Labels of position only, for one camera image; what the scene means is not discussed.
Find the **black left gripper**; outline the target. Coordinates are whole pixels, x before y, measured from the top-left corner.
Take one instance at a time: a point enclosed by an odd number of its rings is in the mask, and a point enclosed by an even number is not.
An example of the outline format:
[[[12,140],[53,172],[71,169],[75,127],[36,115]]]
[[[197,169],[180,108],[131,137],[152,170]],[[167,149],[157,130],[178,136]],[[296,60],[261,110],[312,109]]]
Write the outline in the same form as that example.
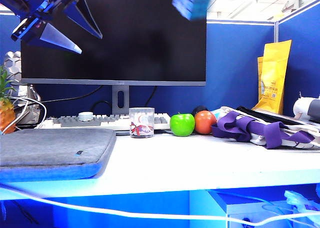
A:
[[[21,23],[11,34],[14,41],[23,40],[33,26],[52,20],[59,7],[63,8],[63,12],[70,20],[84,30],[99,39],[103,38],[90,12],[87,0],[0,0],[0,3],[21,19]],[[51,47],[76,54],[82,53],[78,45],[50,23],[45,24],[40,40]]]

